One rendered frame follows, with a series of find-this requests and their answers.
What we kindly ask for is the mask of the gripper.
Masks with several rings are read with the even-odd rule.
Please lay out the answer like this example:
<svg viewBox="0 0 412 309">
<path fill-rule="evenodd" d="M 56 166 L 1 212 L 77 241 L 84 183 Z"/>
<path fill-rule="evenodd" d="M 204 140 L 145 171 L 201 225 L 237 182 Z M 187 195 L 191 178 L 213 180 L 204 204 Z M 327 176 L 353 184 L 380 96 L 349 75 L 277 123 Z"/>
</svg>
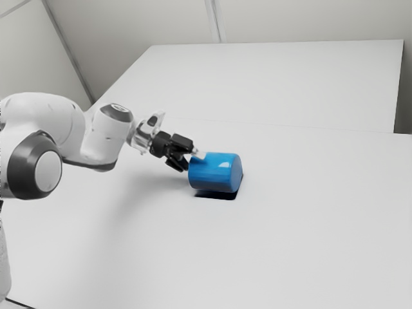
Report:
<svg viewBox="0 0 412 309">
<path fill-rule="evenodd" d="M 206 153 L 196 148 L 191 139 L 177 133 L 171 136 L 165 131 L 159 131 L 154 136 L 149 152 L 157 158 L 165 156 L 167 158 L 165 164 L 179 173 L 189 169 L 189 162 L 185 155 L 191 155 L 198 159 L 205 159 L 206 157 Z"/>
</svg>

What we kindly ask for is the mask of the blue mug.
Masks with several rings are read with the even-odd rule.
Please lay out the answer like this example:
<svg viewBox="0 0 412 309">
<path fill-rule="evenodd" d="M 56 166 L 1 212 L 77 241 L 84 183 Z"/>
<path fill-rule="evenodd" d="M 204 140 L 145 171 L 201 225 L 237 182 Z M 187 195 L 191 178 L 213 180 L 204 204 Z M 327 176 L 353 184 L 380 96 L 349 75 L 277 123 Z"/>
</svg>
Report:
<svg viewBox="0 0 412 309">
<path fill-rule="evenodd" d="M 204 159 L 192 157 L 188 180 L 193 189 L 216 192 L 236 192 L 243 177 L 241 158 L 235 153 L 208 152 Z"/>
</svg>

